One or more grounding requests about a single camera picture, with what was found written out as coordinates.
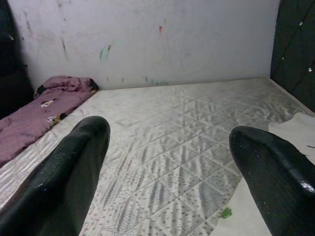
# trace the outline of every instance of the green leaf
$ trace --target green leaf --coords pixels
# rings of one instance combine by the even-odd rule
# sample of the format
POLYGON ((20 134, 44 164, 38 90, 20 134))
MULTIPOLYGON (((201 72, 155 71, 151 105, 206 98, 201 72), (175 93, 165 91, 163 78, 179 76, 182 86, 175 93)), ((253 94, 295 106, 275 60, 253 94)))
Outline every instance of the green leaf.
POLYGON ((227 208, 225 208, 224 211, 222 212, 220 218, 226 219, 226 218, 230 217, 231 215, 232 215, 232 209, 229 208, 229 207, 227 207, 227 208))

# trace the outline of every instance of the purple blanket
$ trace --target purple blanket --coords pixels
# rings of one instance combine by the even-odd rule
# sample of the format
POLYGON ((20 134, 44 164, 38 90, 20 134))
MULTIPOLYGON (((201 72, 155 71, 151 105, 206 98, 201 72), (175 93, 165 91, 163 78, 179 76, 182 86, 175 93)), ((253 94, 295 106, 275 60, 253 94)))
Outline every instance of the purple blanket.
POLYGON ((35 100, 0 120, 0 167, 34 143, 97 90, 90 78, 56 76, 40 86, 35 100))

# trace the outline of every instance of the mattress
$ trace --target mattress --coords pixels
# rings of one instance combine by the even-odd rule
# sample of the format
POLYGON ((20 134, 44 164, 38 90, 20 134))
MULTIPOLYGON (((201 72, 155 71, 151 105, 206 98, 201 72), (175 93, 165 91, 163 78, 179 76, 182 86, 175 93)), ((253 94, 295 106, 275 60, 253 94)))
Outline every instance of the mattress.
POLYGON ((267 79, 99 91, 0 169, 0 207, 81 119, 102 116, 111 141, 81 235, 209 235, 241 179, 231 129, 296 112, 267 79))

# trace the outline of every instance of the mattress cover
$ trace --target mattress cover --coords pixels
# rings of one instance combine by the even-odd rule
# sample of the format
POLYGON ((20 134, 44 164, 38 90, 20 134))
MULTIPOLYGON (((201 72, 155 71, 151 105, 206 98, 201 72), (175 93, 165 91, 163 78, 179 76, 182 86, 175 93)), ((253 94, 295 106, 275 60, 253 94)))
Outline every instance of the mattress cover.
POLYGON ((99 91, 0 169, 0 207, 81 119, 102 116, 111 141, 81 235, 209 235, 241 179, 231 129, 302 111, 267 79, 99 91))

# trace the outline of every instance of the pink blanket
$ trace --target pink blanket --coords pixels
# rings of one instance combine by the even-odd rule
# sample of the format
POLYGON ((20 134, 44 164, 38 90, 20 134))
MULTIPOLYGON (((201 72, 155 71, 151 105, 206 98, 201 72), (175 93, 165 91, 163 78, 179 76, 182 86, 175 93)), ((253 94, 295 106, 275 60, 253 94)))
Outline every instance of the pink blanket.
POLYGON ((0 167, 34 143, 97 90, 90 78, 56 76, 40 86, 35 100, 0 120, 0 167))

